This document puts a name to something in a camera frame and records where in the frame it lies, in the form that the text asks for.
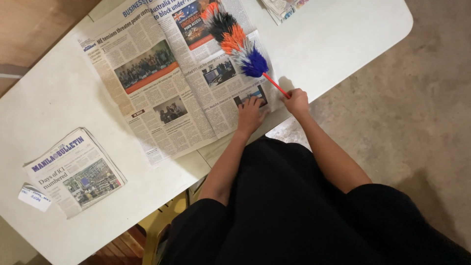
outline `white table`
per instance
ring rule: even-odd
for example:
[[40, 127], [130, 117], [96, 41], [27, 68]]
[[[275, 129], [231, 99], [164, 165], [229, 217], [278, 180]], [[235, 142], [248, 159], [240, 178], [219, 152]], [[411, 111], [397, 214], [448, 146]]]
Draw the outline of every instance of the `white table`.
[[[209, 172], [231, 137], [151, 168], [70, 38], [120, 3], [101, 2], [0, 99], [0, 215], [55, 265], [86, 259], [184, 191]], [[311, 0], [281, 26], [258, 1], [244, 5], [277, 76], [302, 87], [310, 100], [403, 39], [413, 23], [404, 0]], [[284, 109], [270, 114], [254, 137], [288, 116]], [[71, 220], [57, 205], [42, 213], [16, 199], [28, 182], [23, 164], [80, 126], [94, 134], [129, 183]]]

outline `hand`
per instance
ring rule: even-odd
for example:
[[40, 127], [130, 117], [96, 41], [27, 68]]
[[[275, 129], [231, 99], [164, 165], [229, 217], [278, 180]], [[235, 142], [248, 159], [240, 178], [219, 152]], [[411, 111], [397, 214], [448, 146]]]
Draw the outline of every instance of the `hand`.
[[246, 99], [239, 108], [239, 124], [237, 125], [236, 133], [241, 134], [247, 139], [250, 138], [262, 124], [263, 119], [269, 113], [269, 110], [263, 112], [259, 111], [260, 104], [264, 102], [263, 99], [258, 97], [251, 97], [250, 100]]
[[293, 89], [288, 91], [288, 95], [291, 96], [287, 99], [285, 96], [280, 97], [288, 111], [298, 119], [299, 117], [307, 114], [309, 115], [309, 102], [308, 94], [301, 88]]

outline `left hand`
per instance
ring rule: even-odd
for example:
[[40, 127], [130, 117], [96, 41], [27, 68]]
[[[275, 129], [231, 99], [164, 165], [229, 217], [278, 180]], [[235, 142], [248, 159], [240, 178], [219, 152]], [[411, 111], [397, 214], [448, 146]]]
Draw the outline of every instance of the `left hand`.
[[259, 107], [263, 102], [263, 99], [254, 96], [250, 100], [246, 99], [243, 104], [238, 106], [239, 124], [236, 133], [239, 132], [239, 134], [249, 139], [252, 133], [262, 125], [263, 119], [270, 112], [267, 110], [262, 114], [260, 113]]

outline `red handle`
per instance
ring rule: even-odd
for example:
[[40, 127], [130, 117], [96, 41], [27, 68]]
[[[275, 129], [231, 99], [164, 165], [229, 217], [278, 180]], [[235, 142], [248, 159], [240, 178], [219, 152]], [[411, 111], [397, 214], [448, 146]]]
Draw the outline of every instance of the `red handle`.
[[266, 77], [268, 79], [268, 81], [270, 81], [276, 88], [278, 88], [281, 93], [283, 93], [283, 95], [287, 98], [287, 99], [290, 99], [290, 95], [288, 95], [288, 93], [286, 93], [277, 83], [275, 83], [275, 81], [273, 81], [273, 79], [271, 79], [267, 73], [263, 73], [263, 76]]

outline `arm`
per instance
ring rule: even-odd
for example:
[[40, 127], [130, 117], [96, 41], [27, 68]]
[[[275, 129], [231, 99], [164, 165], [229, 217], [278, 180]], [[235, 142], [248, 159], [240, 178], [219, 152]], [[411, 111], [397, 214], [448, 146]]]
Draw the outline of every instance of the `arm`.
[[198, 199], [210, 198], [227, 206], [232, 182], [239, 168], [242, 152], [252, 133], [260, 127], [267, 112], [260, 114], [262, 99], [251, 97], [239, 105], [239, 123], [226, 150], [209, 172]]
[[288, 93], [291, 99], [283, 97], [282, 100], [303, 128], [325, 178], [344, 193], [372, 183], [363, 169], [311, 117], [307, 93], [299, 88]]

